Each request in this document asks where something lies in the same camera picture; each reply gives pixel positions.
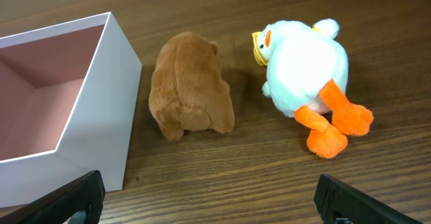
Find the bear ear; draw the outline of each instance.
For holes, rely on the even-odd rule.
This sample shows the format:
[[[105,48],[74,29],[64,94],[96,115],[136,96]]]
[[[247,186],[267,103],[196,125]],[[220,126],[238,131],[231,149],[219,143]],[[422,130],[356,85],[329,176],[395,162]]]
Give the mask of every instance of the bear ear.
[[[214,54],[217,55],[218,53],[218,45],[217,42],[215,41],[210,41],[209,44],[211,45],[211,47],[213,48]]]

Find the orange duck feet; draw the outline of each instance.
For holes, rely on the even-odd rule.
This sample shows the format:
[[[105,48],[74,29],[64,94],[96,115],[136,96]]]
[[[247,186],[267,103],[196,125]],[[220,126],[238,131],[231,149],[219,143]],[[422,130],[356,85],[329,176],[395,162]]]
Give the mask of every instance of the orange duck feet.
[[[330,124],[322,133],[312,129],[307,146],[319,157],[331,159],[347,147],[347,137]]]
[[[345,108],[334,110],[332,124],[345,135],[363,136],[370,131],[374,120],[372,112],[363,106],[349,104]]]

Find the brown plush toy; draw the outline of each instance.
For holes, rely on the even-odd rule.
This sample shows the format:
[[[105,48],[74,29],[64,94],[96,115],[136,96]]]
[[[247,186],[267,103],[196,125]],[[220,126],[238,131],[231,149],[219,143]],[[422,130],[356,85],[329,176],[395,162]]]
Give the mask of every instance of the brown plush toy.
[[[152,76],[150,111],[168,140],[179,140],[184,130],[233,130],[229,85],[222,80],[217,51],[216,42],[192,32],[178,34],[162,47]]]

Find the white fur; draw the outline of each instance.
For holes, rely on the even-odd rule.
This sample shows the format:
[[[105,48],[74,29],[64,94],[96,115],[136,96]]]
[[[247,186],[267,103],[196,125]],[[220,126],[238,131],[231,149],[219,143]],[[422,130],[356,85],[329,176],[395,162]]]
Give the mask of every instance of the white fur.
[[[329,108],[320,99],[319,92],[330,80],[345,92],[348,77],[348,61],[344,48],[336,41],[339,27],[334,20],[323,20],[313,31],[302,22],[280,21],[268,25],[257,38],[262,56],[269,61],[267,82],[263,94],[272,98],[275,106],[286,116],[303,106],[320,114]],[[265,36],[271,30],[269,47]]]

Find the table surface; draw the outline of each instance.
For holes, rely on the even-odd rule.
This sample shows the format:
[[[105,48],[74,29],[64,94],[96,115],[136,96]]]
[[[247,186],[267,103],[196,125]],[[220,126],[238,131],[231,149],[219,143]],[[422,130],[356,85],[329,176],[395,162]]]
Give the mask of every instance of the table surface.
[[[112,11],[143,63],[124,190],[107,194],[101,223],[321,223],[320,174],[431,223],[431,0],[0,1],[0,36]],[[375,116],[329,161],[262,96],[251,38],[277,20],[327,17],[350,57],[347,96]],[[236,128],[169,143],[148,110],[150,79],[162,45],[186,30],[218,42]]]

